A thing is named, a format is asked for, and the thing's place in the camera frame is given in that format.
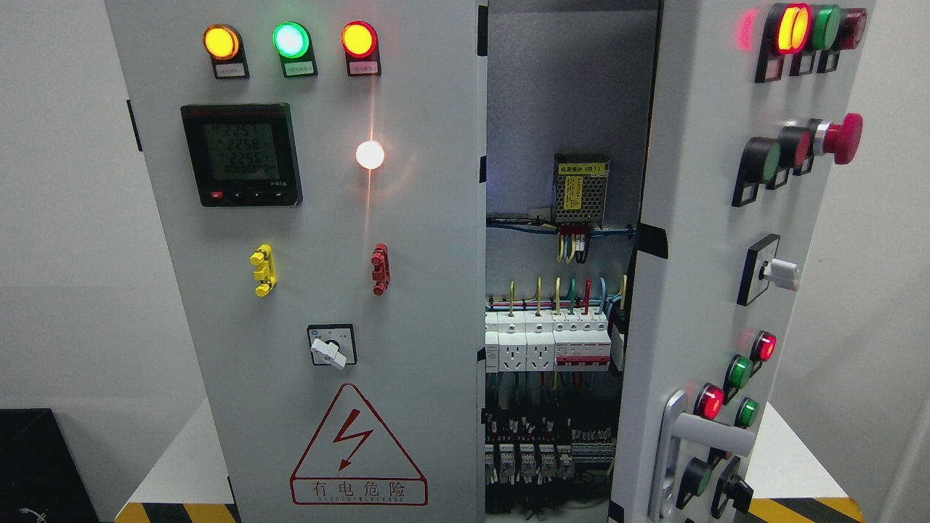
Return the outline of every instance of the electrical socket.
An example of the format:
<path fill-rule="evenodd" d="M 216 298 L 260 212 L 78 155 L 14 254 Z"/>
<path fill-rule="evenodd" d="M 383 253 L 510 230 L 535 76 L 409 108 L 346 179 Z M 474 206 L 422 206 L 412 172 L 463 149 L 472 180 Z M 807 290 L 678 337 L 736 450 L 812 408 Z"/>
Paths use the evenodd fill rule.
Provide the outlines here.
<path fill-rule="evenodd" d="M 526 335 L 499 334 L 498 371 L 521 372 L 526 370 Z"/>
<path fill-rule="evenodd" d="M 526 370 L 555 370 L 555 338 L 551 332 L 526 334 Z"/>

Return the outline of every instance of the red indicator light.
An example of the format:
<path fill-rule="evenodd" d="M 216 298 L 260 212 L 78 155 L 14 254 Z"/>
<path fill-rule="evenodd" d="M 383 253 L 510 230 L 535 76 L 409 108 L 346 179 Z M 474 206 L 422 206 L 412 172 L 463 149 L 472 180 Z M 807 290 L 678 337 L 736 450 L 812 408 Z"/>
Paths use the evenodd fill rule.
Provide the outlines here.
<path fill-rule="evenodd" d="M 761 331 L 756 338 L 756 343 L 752 346 L 753 361 L 768 361 L 772 359 L 775 353 L 777 339 L 771 332 Z"/>
<path fill-rule="evenodd" d="M 706 419 L 712 420 L 720 413 L 724 406 L 724 390 L 712 383 L 707 383 L 700 391 L 695 406 L 695 414 Z"/>
<path fill-rule="evenodd" d="M 351 21 L 342 30 L 342 47 L 349 56 L 365 58 L 378 48 L 378 34 L 367 22 Z"/>
<path fill-rule="evenodd" d="M 788 4 L 782 12 L 775 38 L 775 51 L 783 55 L 801 52 L 810 35 L 811 7 L 808 4 Z"/>

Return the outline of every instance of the red wire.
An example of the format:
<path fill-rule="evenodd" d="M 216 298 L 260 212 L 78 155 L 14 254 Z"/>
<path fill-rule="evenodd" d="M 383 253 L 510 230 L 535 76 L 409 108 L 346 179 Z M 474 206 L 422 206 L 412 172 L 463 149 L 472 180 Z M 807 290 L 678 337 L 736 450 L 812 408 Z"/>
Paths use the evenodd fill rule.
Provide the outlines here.
<path fill-rule="evenodd" d="M 588 305 L 591 303 L 591 279 L 584 282 L 584 314 L 588 315 Z"/>

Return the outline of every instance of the red push button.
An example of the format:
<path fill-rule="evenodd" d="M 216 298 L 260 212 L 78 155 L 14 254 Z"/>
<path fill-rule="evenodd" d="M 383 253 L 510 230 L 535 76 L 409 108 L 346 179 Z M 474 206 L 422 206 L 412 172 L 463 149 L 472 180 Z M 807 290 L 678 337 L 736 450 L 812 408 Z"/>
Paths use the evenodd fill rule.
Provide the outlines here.
<path fill-rule="evenodd" d="M 862 115 L 849 113 L 842 124 L 830 124 L 823 140 L 824 153 L 833 153 L 833 163 L 846 165 L 856 157 L 862 136 Z"/>
<path fill-rule="evenodd" d="M 835 46 L 839 49 L 855 49 L 862 41 L 866 32 L 866 10 L 863 8 L 849 9 L 840 24 L 840 33 L 836 36 Z"/>

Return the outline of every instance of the lightning bolt symbol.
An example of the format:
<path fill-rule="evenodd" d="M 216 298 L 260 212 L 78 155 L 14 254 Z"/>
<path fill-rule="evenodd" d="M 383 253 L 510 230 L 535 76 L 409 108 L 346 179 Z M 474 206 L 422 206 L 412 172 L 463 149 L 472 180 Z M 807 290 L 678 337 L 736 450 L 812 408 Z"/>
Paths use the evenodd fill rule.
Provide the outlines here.
<path fill-rule="evenodd" d="M 349 460 L 352 458 L 352 456 L 355 455 L 355 452 L 357 452 L 358 449 L 360 449 L 365 444 L 365 441 L 371 436 L 371 433 L 375 432 L 375 429 L 370 429 L 370 430 L 362 431 L 360 433 L 350 434 L 348 436 L 345 436 L 346 431 L 349 430 L 349 427 L 352 425 L 355 419 L 358 418 L 359 414 L 361 414 L 361 411 L 359 409 L 352 409 L 352 412 L 349 413 L 349 417 L 346 418 L 345 423 L 342 424 L 342 428 L 339 429 L 339 433 L 336 434 L 336 439 L 333 440 L 333 443 L 339 443 L 340 441 L 346 441 L 347 439 L 354 439 L 356 437 L 362 438 L 358 440 L 358 445 L 355 446 L 355 449 L 352 450 L 352 453 L 349 454 L 349 457 L 342 460 L 342 462 L 339 464 L 340 472 L 342 471 L 342 469 L 352 464 L 352 462 Z"/>

